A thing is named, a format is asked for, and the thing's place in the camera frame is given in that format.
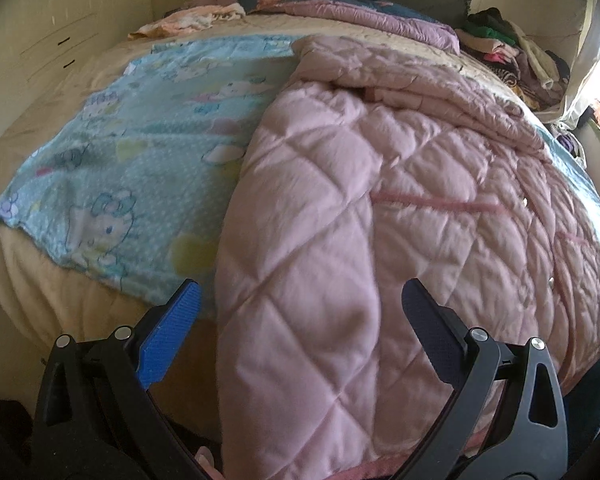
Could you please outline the person's left hand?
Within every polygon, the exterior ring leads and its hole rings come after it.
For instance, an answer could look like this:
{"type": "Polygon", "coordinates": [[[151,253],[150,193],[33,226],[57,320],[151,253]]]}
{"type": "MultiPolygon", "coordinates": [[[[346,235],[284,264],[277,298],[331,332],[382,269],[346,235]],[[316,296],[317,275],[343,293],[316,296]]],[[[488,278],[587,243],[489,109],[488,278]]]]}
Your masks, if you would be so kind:
{"type": "Polygon", "coordinates": [[[222,474],[215,468],[214,458],[208,448],[205,446],[198,448],[195,460],[212,480],[224,480],[222,474]]]}

